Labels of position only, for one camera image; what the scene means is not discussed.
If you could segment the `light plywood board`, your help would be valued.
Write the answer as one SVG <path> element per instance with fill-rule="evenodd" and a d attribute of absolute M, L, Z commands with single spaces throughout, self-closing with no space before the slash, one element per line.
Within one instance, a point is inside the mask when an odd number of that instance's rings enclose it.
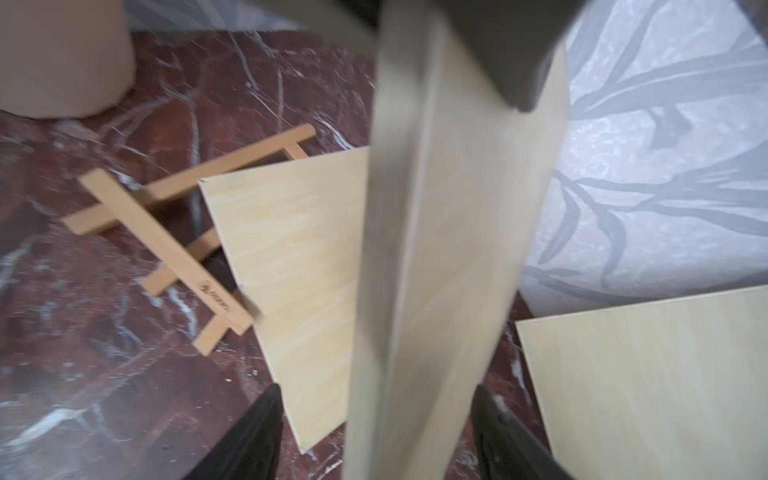
<path fill-rule="evenodd" d="M 766 477 L 765 287 L 517 329 L 552 453 L 574 477 Z"/>
<path fill-rule="evenodd" d="M 368 159 L 356 148 L 200 183 L 301 452 L 346 418 Z"/>
<path fill-rule="evenodd" d="M 565 47 L 509 105 L 434 1 L 382 6 L 347 479 L 441 479 L 499 343 L 567 129 Z"/>

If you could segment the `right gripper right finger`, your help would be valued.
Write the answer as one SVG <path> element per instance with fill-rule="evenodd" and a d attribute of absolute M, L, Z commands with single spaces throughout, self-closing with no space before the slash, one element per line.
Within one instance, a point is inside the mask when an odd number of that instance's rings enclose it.
<path fill-rule="evenodd" d="M 485 385 L 475 389 L 470 418 L 481 479 L 574 479 Z"/>

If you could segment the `wooden easel frame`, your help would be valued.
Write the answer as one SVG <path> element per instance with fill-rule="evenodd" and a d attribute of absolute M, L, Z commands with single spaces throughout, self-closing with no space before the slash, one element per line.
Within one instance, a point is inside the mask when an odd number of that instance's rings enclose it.
<path fill-rule="evenodd" d="M 64 217 L 63 222 L 81 236 L 101 233 L 119 224 L 128 229 L 162 262 L 141 283 L 147 293 L 158 296 L 182 282 L 213 312 L 193 341 L 193 346 L 208 356 L 228 331 L 241 336 L 251 328 L 253 320 L 239 298 L 203 266 L 203 261 L 221 248 L 217 230 L 212 227 L 184 246 L 159 223 L 152 210 L 190 193 L 202 179 L 239 170 L 274 154 L 282 153 L 290 160 L 306 159 L 308 155 L 301 143 L 315 136 L 312 125 L 301 124 L 133 192 L 125 190 L 109 172 L 93 169 L 78 181 L 98 203 Z"/>

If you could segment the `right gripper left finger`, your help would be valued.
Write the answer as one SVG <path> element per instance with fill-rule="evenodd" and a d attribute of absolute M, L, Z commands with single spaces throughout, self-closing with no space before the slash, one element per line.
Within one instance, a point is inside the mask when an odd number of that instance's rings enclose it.
<path fill-rule="evenodd" d="M 283 412 L 280 385 L 272 384 L 183 479 L 275 479 Z"/>

